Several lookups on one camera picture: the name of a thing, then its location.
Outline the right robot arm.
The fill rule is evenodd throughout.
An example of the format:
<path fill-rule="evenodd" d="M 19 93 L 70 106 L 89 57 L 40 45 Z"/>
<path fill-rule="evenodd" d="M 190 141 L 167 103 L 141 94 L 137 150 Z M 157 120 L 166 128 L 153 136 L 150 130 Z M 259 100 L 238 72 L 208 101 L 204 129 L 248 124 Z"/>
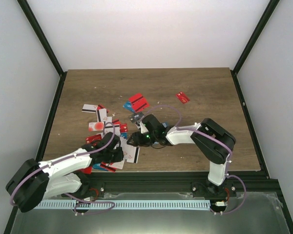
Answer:
<path fill-rule="evenodd" d="M 224 190 L 235 137 L 211 118 L 199 123 L 179 127 L 163 125 L 153 115 L 147 115 L 139 122 L 140 130 L 131 134 L 127 144 L 133 147 L 151 147 L 155 143 L 168 147 L 179 144 L 194 144 L 209 160 L 209 173 L 205 185 L 212 196 L 219 196 Z"/>

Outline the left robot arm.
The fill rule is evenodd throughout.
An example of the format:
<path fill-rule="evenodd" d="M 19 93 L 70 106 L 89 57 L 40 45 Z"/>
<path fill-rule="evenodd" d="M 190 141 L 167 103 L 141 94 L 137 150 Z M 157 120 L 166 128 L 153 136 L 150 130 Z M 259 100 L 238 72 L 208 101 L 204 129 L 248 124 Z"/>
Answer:
<path fill-rule="evenodd" d="M 28 159 L 5 187 L 10 194 L 10 204 L 25 213 L 54 196 L 84 197 L 90 191 L 90 181 L 83 169 L 123 159 L 121 139 L 112 132 L 56 159 L 40 162 Z"/>

